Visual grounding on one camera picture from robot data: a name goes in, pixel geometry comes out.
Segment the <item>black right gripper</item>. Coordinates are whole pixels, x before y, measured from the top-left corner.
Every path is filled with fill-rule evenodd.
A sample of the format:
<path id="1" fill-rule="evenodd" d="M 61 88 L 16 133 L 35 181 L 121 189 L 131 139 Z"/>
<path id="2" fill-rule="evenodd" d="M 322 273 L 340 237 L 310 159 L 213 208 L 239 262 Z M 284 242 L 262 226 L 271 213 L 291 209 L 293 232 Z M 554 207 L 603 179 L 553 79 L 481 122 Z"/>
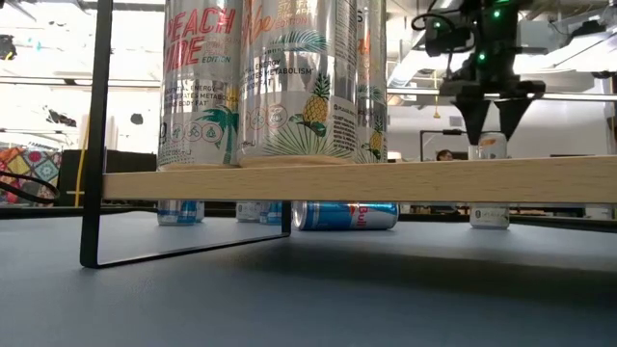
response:
<path id="1" fill-rule="evenodd" d="M 515 133 L 532 99 L 529 94 L 543 94 L 546 83 L 542 80 L 523 80 L 514 71 L 516 56 L 522 53 L 519 46 L 476 49 L 463 61 L 462 66 L 447 74 L 439 88 L 439 95 L 457 96 L 452 104 L 460 111 L 471 145 L 479 143 L 491 101 L 483 98 L 496 93 L 499 111 L 499 132 L 507 140 Z"/>

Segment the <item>Celsius Tropical Vibe can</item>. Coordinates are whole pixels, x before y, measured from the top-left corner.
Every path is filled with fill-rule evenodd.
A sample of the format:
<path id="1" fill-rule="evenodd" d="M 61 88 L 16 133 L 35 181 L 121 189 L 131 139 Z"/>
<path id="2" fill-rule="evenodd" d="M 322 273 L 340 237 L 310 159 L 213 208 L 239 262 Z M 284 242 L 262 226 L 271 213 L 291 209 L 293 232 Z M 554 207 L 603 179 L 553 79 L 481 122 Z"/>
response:
<path id="1" fill-rule="evenodd" d="M 357 0 L 356 163 L 388 160 L 386 0 Z"/>
<path id="2" fill-rule="evenodd" d="M 352 163 L 356 9 L 356 0 L 244 0 L 240 166 Z"/>
<path id="3" fill-rule="evenodd" d="M 476 146 L 469 147 L 470 160 L 507 159 L 507 138 L 499 132 L 482 133 Z M 509 205 L 475 203 L 469 206 L 469 223 L 474 228 L 507 229 Z"/>

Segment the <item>Celsius Peach Vibe can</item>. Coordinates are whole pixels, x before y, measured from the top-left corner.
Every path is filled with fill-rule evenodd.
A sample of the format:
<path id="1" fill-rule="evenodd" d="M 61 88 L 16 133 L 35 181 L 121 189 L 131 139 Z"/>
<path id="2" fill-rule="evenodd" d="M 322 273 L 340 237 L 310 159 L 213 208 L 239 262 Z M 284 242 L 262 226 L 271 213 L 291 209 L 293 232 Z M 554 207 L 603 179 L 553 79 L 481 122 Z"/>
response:
<path id="1" fill-rule="evenodd" d="M 166 0 L 157 165 L 235 166 L 243 0 Z"/>

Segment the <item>long ceiling light strip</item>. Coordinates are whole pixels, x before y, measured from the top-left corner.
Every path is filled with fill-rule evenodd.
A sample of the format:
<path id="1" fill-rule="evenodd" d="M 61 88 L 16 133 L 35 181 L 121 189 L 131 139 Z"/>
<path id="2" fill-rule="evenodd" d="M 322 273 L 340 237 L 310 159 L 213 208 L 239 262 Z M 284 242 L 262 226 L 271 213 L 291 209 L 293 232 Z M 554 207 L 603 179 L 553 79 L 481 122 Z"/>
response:
<path id="1" fill-rule="evenodd" d="M 387 94 L 406 95 L 406 96 L 437 96 L 454 97 L 456 94 L 479 95 L 479 91 L 472 88 L 465 88 L 460 91 L 426 89 L 426 88 L 387 88 Z M 515 97 L 526 97 L 529 99 L 544 99 L 550 101 L 580 101 L 580 102 L 617 102 L 616 93 L 548 93 L 533 89 L 513 89 L 505 92 L 485 92 L 485 99 L 507 99 Z"/>
<path id="2" fill-rule="evenodd" d="M 37 76 L 0 76 L 1 85 L 23 85 L 58 87 L 70 89 L 89 89 L 93 85 L 93 79 L 75 79 L 63 77 L 37 77 Z M 156 90 L 161 87 L 159 81 L 150 80 L 120 80 L 109 79 L 107 85 L 110 89 L 130 90 Z"/>

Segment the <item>blue silver Red Bull can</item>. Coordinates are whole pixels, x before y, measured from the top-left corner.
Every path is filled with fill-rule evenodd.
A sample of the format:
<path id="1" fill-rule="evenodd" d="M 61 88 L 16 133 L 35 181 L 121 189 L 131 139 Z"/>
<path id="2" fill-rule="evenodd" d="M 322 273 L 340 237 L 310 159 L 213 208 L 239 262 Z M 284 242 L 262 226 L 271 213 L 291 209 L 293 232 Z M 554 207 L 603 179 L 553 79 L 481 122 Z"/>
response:
<path id="1" fill-rule="evenodd" d="M 190 226 L 197 222 L 197 203 L 194 200 L 160 200 L 157 204 L 160 226 Z"/>
<path id="2" fill-rule="evenodd" d="M 299 230 L 386 230 L 398 221 L 392 202 L 295 201 L 292 222 Z"/>
<path id="3" fill-rule="evenodd" d="M 263 225 L 279 226 L 282 223 L 282 202 L 263 201 L 261 203 L 259 222 Z"/>

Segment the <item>black low cabinet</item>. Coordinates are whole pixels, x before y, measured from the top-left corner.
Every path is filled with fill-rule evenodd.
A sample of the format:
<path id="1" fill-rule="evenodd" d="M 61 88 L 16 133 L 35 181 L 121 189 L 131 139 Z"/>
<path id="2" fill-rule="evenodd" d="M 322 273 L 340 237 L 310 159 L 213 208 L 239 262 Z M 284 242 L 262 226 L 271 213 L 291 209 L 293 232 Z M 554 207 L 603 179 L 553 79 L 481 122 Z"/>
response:
<path id="1" fill-rule="evenodd" d="M 74 191 L 81 151 L 65 150 L 62 153 L 57 188 L 61 196 L 58 206 L 74 206 Z M 152 153 L 129 152 L 119 150 L 106 151 L 106 173 L 154 172 L 156 155 Z"/>

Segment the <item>colourful patchwork cloth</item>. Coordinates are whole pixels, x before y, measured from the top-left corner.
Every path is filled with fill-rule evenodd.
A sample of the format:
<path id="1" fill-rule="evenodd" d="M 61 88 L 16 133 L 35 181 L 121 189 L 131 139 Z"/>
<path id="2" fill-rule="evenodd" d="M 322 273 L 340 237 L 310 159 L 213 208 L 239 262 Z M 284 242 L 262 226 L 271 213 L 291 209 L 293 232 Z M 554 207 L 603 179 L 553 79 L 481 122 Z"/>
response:
<path id="1" fill-rule="evenodd" d="M 24 193 L 35 196 L 31 201 L 0 188 L 0 206 L 50 206 L 54 203 L 54 193 L 30 177 L 57 187 L 61 163 L 61 153 L 26 147 L 0 147 L 0 172 L 18 174 L 18 177 L 0 175 L 0 183 L 5 183 Z"/>

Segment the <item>silver ventilation duct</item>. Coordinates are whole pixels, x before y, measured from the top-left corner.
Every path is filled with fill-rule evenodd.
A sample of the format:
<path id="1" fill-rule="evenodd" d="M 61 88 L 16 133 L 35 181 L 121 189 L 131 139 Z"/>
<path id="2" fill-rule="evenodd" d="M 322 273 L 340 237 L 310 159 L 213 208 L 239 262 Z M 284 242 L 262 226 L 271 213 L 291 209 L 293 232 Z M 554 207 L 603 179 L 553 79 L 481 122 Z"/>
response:
<path id="1" fill-rule="evenodd" d="M 447 55 L 430 57 L 424 48 L 425 32 L 415 31 L 412 20 L 429 8 L 453 10 L 462 0 L 387 0 L 387 78 L 391 88 L 412 86 L 419 74 L 443 73 Z"/>

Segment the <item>wooden shelf with black frame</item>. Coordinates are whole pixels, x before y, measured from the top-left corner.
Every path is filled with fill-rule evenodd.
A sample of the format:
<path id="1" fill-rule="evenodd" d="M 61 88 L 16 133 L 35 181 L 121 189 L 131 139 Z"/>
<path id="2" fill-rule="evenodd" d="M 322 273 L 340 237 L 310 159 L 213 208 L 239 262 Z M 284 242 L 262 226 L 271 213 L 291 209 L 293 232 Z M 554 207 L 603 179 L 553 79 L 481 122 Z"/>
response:
<path id="1" fill-rule="evenodd" d="M 273 200 L 281 238 L 295 200 L 617 204 L 617 155 L 106 173 L 104 140 L 114 0 L 97 0 L 80 264 L 98 259 L 103 200 Z"/>

